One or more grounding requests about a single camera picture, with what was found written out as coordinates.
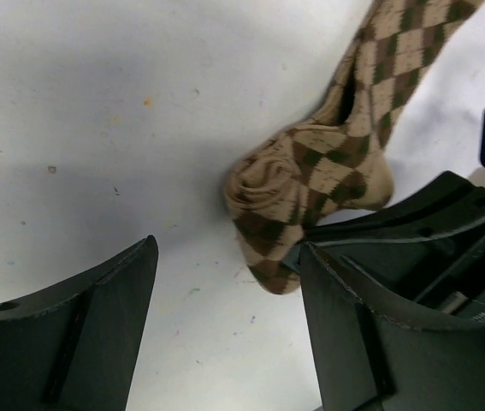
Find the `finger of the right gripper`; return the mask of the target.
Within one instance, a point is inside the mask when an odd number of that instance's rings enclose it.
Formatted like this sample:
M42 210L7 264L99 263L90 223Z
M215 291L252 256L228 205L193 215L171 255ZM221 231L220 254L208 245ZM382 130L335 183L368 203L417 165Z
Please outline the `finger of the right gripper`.
M387 209L309 229L282 260L311 329L485 327L485 187L446 172Z

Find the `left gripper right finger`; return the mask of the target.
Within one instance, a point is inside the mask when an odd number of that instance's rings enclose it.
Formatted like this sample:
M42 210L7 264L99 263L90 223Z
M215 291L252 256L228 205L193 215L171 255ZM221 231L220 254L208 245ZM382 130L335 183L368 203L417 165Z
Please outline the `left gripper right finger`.
M301 289L326 410L485 410L485 324L396 295L320 248Z

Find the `brown argyle sock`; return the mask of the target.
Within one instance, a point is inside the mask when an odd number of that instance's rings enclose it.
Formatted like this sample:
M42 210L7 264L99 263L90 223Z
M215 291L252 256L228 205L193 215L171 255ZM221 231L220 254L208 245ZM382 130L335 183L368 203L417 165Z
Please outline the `brown argyle sock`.
M478 1L381 0L364 15L322 106L239 159L223 196L245 263L275 295L300 285L285 258L304 232L344 209L377 211L393 195L384 150L441 50Z

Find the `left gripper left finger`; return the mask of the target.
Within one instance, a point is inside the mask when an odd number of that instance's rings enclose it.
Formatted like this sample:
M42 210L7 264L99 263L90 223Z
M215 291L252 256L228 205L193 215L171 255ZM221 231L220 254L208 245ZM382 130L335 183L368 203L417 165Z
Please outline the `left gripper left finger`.
M123 410L151 302L153 237L0 304L0 410Z

